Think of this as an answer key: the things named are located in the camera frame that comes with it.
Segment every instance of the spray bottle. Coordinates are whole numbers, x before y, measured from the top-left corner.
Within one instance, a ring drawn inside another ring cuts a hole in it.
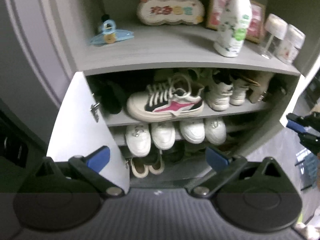
[[[250,0],[231,0],[221,14],[214,48],[225,57],[238,56],[252,18]]]

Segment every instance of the door hinge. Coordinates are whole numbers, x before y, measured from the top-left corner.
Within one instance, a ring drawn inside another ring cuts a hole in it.
[[[96,122],[99,121],[99,115],[98,115],[98,109],[99,109],[100,103],[96,103],[95,105],[91,105],[90,112],[93,115],[93,118]]]

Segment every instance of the gray shelf board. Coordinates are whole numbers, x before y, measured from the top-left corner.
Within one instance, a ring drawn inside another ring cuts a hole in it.
[[[225,123],[226,123],[227,133],[237,132],[237,131],[242,131],[242,130],[249,130],[254,127],[253,122],[244,123],[244,124],[240,124],[240,125],[235,125],[235,124],[231,124],[228,122],[225,122]],[[178,124],[175,124],[175,127],[176,127],[175,140],[176,141],[184,140],[183,136],[180,133]],[[118,146],[127,145],[127,143],[125,141],[125,131],[126,131],[125,126],[110,127],[110,132],[111,132],[111,134],[112,134],[112,136]]]
[[[270,71],[299,76],[292,65],[277,58],[265,59],[258,45],[245,41],[238,57],[228,58],[213,48],[217,32],[202,25],[122,24],[135,37],[105,46],[88,46],[79,71],[86,75],[136,69],[219,67]]]
[[[241,106],[232,106],[225,111],[214,111],[212,110],[206,103],[204,104],[203,111],[198,116],[188,117],[190,119],[199,119],[199,118],[207,118],[211,116],[225,116],[225,115],[233,115],[233,114],[246,114],[251,112],[257,112],[261,110],[267,110],[271,107],[267,102],[257,102],[255,104],[250,103],[249,100],[246,101]],[[112,126],[125,126],[130,124],[139,124],[144,123],[142,121],[138,121],[131,116],[129,116],[124,110],[121,110],[119,114],[106,114],[103,113],[105,118],[105,122],[109,127]],[[185,118],[175,117],[171,119],[172,121],[177,121]]]

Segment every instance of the plastic container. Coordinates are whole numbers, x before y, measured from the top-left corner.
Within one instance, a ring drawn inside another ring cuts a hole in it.
[[[250,0],[231,0],[220,17],[214,48],[225,57],[238,56],[252,18]]]
[[[289,24],[287,34],[277,50],[277,58],[288,65],[292,64],[303,46],[305,37],[302,31]]]
[[[265,24],[265,37],[260,43],[260,55],[270,59],[276,55],[280,42],[284,39],[288,24],[274,14],[269,14]]]

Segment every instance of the blue hanger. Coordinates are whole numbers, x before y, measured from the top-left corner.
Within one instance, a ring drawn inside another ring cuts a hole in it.
[[[101,26],[102,33],[91,39],[92,45],[112,44],[116,41],[125,41],[134,37],[133,32],[117,30],[113,20],[105,21]]]

